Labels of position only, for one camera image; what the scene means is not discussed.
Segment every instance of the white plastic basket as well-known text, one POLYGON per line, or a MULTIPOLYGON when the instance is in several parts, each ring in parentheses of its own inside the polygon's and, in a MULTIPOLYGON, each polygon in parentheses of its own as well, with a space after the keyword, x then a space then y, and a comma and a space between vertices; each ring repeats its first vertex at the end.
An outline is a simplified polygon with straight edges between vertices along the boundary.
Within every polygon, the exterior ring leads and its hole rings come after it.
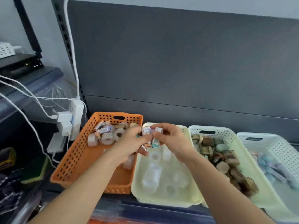
MULTIPOLYGON (((237 133, 242 143, 250 152, 269 152, 296 179, 299 179, 299 153, 285 139, 268 133, 237 133)), ((272 184, 275 194, 267 198, 267 205, 277 207, 272 211, 266 209, 269 216, 275 220, 299 222, 299 193, 288 185, 275 181, 272 184)))
MULTIPOLYGON (((151 126, 155 123, 145 123, 143 126, 151 126)), ((182 132, 184 132, 185 136, 189 139, 190 143, 192 143, 192 139, 189 133, 189 130, 185 126, 177 125, 182 132)), ((176 169, 182 168, 184 172, 187 173, 190 184, 180 192, 180 198, 166 198, 163 195, 157 194, 147 194, 142 186, 142 178, 144 176, 145 171, 148 166, 148 157, 145 157, 141 154, 137 155, 137 163, 134 172, 134 178, 131 185, 132 194, 136 197, 136 199, 141 203, 149 203, 156 205, 165 205, 172 207, 190 207, 191 205, 200 204, 203 200, 202 194, 200 193, 191 173, 187 168, 184 168, 184 165, 180 165, 177 162, 176 169)))
POLYGON ((229 128, 211 126, 190 126, 190 134, 208 135, 213 138, 225 139, 227 145, 240 160, 238 169, 246 176, 252 178, 259 188, 259 193, 251 197, 252 202, 264 208, 267 214, 276 221, 293 221, 286 212, 285 205, 279 198, 271 183, 265 177, 251 154, 244 147, 237 135, 229 128))

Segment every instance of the dark gray wall panel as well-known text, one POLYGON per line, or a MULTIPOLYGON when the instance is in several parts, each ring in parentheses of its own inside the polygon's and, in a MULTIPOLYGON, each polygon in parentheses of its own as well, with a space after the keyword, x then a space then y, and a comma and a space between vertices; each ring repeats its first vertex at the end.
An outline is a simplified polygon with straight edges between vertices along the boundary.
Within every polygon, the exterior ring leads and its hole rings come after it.
POLYGON ((275 133, 290 142, 299 142, 299 120, 97 96, 86 96, 86 99, 91 113, 97 111, 136 113, 144 116, 144 123, 169 122, 187 127, 220 126, 228 127, 236 133, 275 133))
POLYGON ((68 9, 85 94, 299 119, 297 20, 72 0, 68 9))

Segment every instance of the right hand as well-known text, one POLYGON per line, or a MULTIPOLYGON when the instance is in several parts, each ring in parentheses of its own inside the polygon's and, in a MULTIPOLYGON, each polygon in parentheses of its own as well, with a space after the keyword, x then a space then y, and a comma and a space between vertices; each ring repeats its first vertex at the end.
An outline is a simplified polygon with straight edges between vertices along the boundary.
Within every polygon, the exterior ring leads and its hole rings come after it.
POLYGON ((166 144, 179 161, 184 163, 186 158, 196 151, 178 126, 170 123, 157 123, 152 125, 151 129, 155 129, 156 127, 163 128, 163 133, 154 131, 152 133, 154 138, 166 144))

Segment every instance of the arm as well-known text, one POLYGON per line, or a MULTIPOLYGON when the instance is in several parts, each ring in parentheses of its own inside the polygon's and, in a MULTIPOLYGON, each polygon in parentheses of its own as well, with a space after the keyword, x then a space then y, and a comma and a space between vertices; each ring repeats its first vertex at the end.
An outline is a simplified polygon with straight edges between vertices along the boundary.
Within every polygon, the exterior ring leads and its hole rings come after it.
POLYGON ((165 134, 154 131, 153 136, 189 168, 217 223, 275 223, 199 154, 177 126, 161 123, 155 127, 163 128, 165 134))
MULTIPOLYGON (((136 152, 141 144, 152 139, 151 135, 137 138, 140 132, 141 127, 129 128, 111 149, 29 223, 87 223, 117 166, 136 152)), ((148 155, 141 148, 138 151, 148 155)))

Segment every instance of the orange plastic basket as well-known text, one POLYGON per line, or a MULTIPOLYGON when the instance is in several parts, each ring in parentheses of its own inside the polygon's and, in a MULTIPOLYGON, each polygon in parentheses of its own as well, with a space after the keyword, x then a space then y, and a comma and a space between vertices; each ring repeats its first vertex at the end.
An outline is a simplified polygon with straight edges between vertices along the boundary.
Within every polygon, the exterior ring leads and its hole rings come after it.
MULTIPOLYGON (((128 114, 122 112, 95 112, 88 120, 87 124, 81 130, 77 139, 66 152, 59 165, 52 174, 50 181, 58 183, 64 188, 68 188, 77 178, 80 177, 102 154, 104 149, 111 148, 112 145, 103 145, 98 143, 95 147, 89 147, 87 137, 92 133, 93 128, 100 120, 108 121, 112 124, 121 122, 137 123, 142 126, 143 116, 137 114, 128 114)), ((114 171, 105 193, 129 194, 136 166, 127 170, 122 166, 114 171)))

